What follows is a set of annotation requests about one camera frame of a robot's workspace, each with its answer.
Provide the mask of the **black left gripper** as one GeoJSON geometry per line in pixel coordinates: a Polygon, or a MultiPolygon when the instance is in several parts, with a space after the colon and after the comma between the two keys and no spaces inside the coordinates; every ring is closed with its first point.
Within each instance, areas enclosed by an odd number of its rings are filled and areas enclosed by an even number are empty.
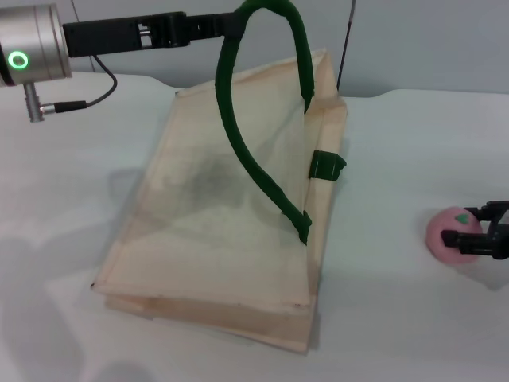
{"type": "Polygon", "coordinates": [[[97,56],[189,45],[186,21],[193,25],[235,22],[234,12],[187,15],[183,12],[82,21],[62,25],[70,57],[97,56]]]}

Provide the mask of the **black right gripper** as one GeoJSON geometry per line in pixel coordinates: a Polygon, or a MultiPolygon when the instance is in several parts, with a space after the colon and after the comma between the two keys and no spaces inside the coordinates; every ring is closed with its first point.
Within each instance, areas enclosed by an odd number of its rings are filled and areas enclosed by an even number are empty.
{"type": "Polygon", "coordinates": [[[456,248],[462,255],[491,255],[493,259],[508,258],[508,202],[489,201],[485,205],[466,207],[479,222],[490,222],[488,235],[443,230],[441,238],[447,248],[456,248]]]}

